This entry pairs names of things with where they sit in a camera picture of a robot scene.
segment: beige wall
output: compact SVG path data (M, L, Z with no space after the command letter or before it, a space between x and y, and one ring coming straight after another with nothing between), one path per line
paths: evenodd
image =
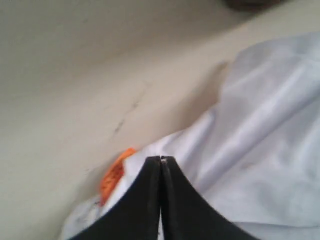
M320 30L319 13L318 0L256 16L218 0L2 0L0 239L56 239L119 152L188 126L223 63Z

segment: white fabric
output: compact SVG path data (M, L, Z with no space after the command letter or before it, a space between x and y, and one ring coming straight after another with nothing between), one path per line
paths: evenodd
M242 52L217 106L125 161L125 176L99 217L148 156L174 156L213 208L261 240L319 240L320 34ZM63 232L69 229L67 222Z

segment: orange fabric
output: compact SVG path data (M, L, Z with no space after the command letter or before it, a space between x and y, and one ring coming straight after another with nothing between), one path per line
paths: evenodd
M115 162L103 176L100 183L101 206L105 205L105 203L108 201L109 197L115 190L116 186L118 185L120 179L125 174L124 160L135 153L136 150L134 148L128 148L115 160Z

